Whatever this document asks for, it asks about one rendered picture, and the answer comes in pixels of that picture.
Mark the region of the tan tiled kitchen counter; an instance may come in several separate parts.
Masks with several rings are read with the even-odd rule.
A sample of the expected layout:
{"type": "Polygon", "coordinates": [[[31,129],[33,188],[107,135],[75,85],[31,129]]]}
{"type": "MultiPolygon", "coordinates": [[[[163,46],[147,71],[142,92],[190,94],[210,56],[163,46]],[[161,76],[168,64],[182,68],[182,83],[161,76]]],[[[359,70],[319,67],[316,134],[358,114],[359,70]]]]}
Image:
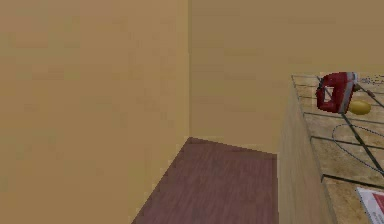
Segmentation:
{"type": "Polygon", "coordinates": [[[366,115],[316,106],[320,77],[294,75],[278,153],[280,224],[370,224],[356,188],[384,192],[384,77],[353,95],[366,115]]]}

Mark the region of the yellow potato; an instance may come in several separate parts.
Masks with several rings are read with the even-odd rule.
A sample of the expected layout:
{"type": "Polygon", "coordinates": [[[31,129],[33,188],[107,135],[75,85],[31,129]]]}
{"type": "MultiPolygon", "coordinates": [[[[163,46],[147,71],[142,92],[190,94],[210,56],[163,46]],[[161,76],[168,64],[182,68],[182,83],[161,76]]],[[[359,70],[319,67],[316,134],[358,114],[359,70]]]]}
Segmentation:
{"type": "Polygon", "coordinates": [[[351,101],[348,111],[355,115],[366,115],[371,111],[371,105],[365,101],[351,101]]]}

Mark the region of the white and red book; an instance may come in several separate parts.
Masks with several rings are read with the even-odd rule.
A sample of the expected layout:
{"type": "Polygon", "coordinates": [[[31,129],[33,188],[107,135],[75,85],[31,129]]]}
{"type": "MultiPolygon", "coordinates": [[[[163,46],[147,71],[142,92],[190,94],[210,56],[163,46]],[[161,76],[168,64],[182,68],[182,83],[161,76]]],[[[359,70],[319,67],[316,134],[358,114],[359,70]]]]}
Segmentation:
{"type": "Polygon", "coordinates": [[[356,188],[356,192],[370,224],[384,224],[384,192],[360,187],[356,188]]]}

